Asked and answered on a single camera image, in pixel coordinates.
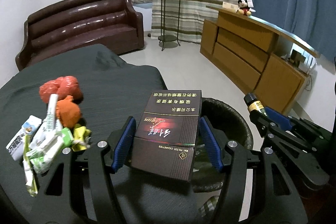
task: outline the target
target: brown leather sofa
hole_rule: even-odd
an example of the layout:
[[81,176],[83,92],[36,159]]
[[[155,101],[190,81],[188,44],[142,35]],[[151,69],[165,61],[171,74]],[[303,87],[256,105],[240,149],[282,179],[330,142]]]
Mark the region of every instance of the brown leather sofa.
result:
[[142,14],[134,10],[131,0],[63,0],[31,14],[16,65],[23,70],[97,43],[116,54],[143,49]]

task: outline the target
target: sofa cushion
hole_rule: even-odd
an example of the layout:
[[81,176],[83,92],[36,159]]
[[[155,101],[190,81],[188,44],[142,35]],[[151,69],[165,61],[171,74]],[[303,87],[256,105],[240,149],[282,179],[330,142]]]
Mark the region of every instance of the sofa cushion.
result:
[[130,45],[130,51],[134,50],[138,47],[137,29],[126,24],[116,24],[66,38],[40,50],[36,55],[31,57],[28,66],[50,56],[97,43],[108,47],[116,54],[120,53],[118,52],[118,48],[124,48],[126,43]]
[[63,41],[67,38],[74,37],[81,33],[86,33],[108,26],[114,28],[113,25],[116,24],[127,24],[127,13],[125,10],[106,15],[100,15],[97,17],[90,17],[63,26],[61,28],[48,32],[36,39],[33,39],[31,41],[31,45],[34,51],[39,51],[47,46]]
[[46,17],[29,26],[30,39],[36,39],[55,29],[90,18],[125,10],[125,0],[100,0]]

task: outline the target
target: wooden cabinet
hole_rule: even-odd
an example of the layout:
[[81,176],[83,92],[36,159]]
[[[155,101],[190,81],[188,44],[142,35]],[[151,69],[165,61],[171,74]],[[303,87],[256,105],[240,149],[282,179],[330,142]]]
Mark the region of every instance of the wooden cabinet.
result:
[[257,71],[264,70],[268,54],[252,43],[222,28],[219,29],[217,42],[237,54]]
[[201,40],[201,53],[206,57],[213,54],[213,49],[215,47],[216,37],[217,37],[218,26],[210,21],[204,20],[202,40]]
[[212,9],[219,11],[218,18],[216,22],[204,20],[200,52],[243,93],[254,92],[264,106],[287,114],[308,77],[273,51],[287,41],[314,57],[319,56],[318,52],[297,36],[262,19]]
[[304,81],[304,75],[271,55],[254,93],[263,104],[285,113],[292,107],[291,103]]

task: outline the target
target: mickey mouse toy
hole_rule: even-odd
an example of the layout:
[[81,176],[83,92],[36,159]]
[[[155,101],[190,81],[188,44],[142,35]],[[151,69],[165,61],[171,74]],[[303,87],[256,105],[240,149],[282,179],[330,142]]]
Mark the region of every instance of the mickey mouse toy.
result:
[[238,6],[239,9],[237,10],[237,12],[241,15],[250,16],[252,12],[255,12],[255,10],[252,9],[252,0],[238,0]]

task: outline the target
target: trash pile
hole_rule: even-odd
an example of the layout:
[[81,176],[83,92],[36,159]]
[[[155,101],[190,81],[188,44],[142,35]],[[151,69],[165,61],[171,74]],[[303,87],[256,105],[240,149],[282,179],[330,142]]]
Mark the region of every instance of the trash pile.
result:
[[83,97],[77,79],[66,76],[49,81],[40,87],[40,97],[48,102],[45,119],[31,115],[6,146],[15,161],[22,160],[31,196],[38,193],[34,173],[48,171],[64,148],[80,151],[90,147],[91,131],[78,123],[82,114],[73,102],[74,97]]

